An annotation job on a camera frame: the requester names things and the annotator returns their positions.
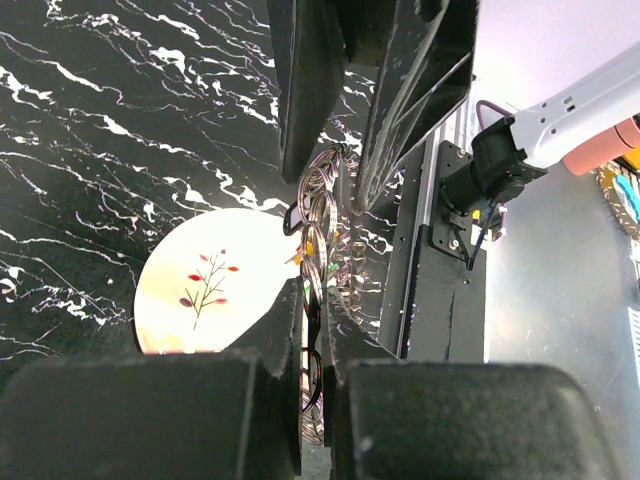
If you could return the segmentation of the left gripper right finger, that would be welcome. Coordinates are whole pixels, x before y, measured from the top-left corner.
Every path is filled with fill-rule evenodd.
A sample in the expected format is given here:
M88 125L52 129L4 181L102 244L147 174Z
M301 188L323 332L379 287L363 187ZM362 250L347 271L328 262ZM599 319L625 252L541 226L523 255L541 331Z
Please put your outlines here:
M337 294L322 308L325 442L335 479L616 479L579 385L545 365L407 362Z

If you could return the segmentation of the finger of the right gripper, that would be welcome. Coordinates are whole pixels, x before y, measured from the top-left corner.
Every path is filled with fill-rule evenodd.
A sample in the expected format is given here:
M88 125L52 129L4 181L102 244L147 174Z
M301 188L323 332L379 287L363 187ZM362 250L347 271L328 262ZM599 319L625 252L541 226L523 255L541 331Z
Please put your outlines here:
M335 3L267 3L278 96L282 178L299 181L342 91L347 64Z
M409 154L467 98L480 3L394 1L355 198L370 209Z

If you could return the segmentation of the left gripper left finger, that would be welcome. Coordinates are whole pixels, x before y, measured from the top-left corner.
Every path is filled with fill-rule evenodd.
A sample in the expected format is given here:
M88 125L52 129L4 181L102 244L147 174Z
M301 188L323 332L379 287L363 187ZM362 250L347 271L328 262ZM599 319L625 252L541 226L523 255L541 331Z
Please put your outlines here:
M292 479L303 287L218 353L49 359L1 396L5 479Z

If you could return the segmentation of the large metal keyring with keys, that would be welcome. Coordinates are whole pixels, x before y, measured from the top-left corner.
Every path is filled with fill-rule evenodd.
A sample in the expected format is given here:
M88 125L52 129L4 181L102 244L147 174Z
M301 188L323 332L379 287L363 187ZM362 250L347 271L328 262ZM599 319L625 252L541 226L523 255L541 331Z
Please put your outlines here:
M352 188L359 157L343 143L322 150L302 174L297 197L283 222L286 235L299 238L290 263L302 282L299 363L301 436L333 443L336 392L346 381L346 365L384 351L357 317L361 303L357 269L364 243L353 228Z

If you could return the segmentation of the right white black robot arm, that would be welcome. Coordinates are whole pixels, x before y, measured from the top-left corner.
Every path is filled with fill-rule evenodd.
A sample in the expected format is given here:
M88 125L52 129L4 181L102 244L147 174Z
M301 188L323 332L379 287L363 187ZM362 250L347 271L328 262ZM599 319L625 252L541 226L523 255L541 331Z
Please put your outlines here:
M370 209L409 155L467 99L476 1L271 1L283 179L300 182L352 64L377 70L348 204ZM571 151L639 110L630 46L553 96L495 122L443 187L463 214L506 202Z

